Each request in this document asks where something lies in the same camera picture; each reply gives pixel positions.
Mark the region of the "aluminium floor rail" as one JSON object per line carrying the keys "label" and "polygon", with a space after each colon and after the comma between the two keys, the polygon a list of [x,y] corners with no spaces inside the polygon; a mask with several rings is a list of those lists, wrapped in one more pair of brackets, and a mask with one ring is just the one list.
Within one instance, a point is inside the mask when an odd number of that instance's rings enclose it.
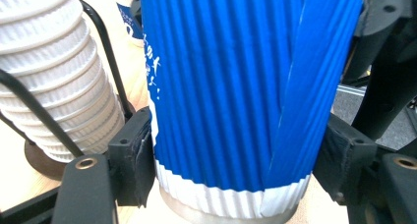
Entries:
{"label": "aluminium floor rail", "polygon": [[349,93],[349,94],[357,95],[357,96],[364,96],[366,92],[366,89],[364,87],[353,87],[353,86],[344,85],[344,84],[340,84],[337,87],[337,90],[340,92]]}

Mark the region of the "black wire cup holder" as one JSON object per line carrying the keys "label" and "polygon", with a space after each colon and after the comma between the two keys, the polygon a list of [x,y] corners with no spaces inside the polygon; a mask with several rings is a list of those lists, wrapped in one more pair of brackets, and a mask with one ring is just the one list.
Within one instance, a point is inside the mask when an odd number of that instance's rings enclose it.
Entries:
{"label": "black wire cup holder", "polygon": [[[126,91],[124,89],[124,85],[120,76],[118,65],[116,63],[111,41],[104,21],[90,4],[84,0],[79,1],[83,6],[84,12],[91,19],[98,32],[107,62],[111,70],[113,81],[115,81],[116,84],[118,91],[118,101],[122,106],[124,119],[125,121],[128,121],[133,116],[134,106],[127,99]],[[76,148],[76,145],[64,133],[58,123],[52,119],[52,117],[46,112],[46,110],[40,105],[34,96],[22,85],[21,82],[19,82],[9,73],[0,70],[0,84],[6,86],[9,90],[15,93],[31,112],[40,117],[41,122],[46,126],[47,129],[51,129],[53,133],[58,134],[58,139],[63,139],[64,143],[68,143],[71,152],[75,151],[77,155],[82,155],[81,151]],[[33,141],[28,138],[26,133],[18,129],[16,125],[11,120],[7,119],[2,113],[0,113],[0,120],[25,139],[25,157],[29,165],[34,170],[53,180],[62,179],[64,168],[66,166],[65,163],[49,158],[42,149],[40,149]]]}

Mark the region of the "blue ribbed paper cup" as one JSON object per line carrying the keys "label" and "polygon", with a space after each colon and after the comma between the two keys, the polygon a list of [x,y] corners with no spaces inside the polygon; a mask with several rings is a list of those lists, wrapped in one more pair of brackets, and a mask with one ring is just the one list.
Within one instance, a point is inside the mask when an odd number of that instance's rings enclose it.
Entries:
{"label": "blue ribbed paper cup", "polygon": [[141,0],[156,177],[191,224],[284,224],[364,0]]}
{"label": "blue ribbed paper cup", "polygon": [[131,5],[134,0],[114,0],[123,25],[126,29],[127,35],[131,42],[138,47],[143,47],[143,33],[140,26],[135,21],[134,16],[131,14]]}

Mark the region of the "stack of white paper cups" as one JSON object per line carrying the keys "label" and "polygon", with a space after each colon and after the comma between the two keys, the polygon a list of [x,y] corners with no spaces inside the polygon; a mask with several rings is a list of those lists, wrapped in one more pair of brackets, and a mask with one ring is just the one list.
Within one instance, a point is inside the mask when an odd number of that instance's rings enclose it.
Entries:
{"label": "stack of white paper cups", "polygon": [[80,0],[0,0],[0,70],[16,78],[85,154],[124,126]]}

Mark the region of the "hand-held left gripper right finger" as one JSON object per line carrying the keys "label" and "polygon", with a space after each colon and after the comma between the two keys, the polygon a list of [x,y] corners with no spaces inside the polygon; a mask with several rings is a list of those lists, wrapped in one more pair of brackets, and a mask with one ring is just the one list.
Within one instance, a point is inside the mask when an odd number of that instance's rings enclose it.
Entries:
{"label": "hand-held left gripper right finger", "polygon": [[331,114],[313,174],[333,201],[358,204],[362,170],[373,163],[377,148],[373,140]]}

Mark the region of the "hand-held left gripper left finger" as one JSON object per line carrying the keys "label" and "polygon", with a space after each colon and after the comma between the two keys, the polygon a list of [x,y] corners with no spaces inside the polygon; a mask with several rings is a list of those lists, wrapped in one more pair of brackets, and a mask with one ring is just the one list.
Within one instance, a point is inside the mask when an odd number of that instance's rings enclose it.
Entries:
{"label": "hand-held left gripper left finger", "polygon": [[148,107],[137,111],[113,137],[107,154],[117,204],[146,207],[155,179]]}

